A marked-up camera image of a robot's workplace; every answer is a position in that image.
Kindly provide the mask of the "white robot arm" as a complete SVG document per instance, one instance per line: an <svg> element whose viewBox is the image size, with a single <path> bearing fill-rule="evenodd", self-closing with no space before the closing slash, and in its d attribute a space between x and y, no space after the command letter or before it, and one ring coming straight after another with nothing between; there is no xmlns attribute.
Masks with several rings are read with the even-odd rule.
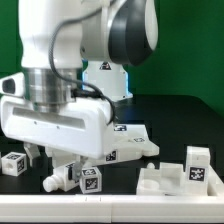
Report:
<svg viewBox="0 0 224 224"><path fill-rule="evenodd" d="M156 48L154 0L18 0L21 72L0 79L3 133L100 159L113 149L113 101L78 79L84 61L138 65Z"/></svg>

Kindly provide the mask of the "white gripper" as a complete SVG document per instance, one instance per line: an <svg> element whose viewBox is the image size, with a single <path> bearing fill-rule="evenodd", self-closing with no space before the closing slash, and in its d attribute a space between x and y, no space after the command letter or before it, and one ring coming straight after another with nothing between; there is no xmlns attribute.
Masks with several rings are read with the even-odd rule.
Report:
<svg viewBox="0 0 224 224"><path fill-rule="evenodd" d="M44 113L34 111L25 99L1 99L2 131L8 138L28 142L24 150L30 160L40 156L37 145L81 155L72 166L75 182L82 176L87 157L100 159L113 150L114 129L107 124L109 119L109 104L99 100L77 98L57 113Z"/></svg>

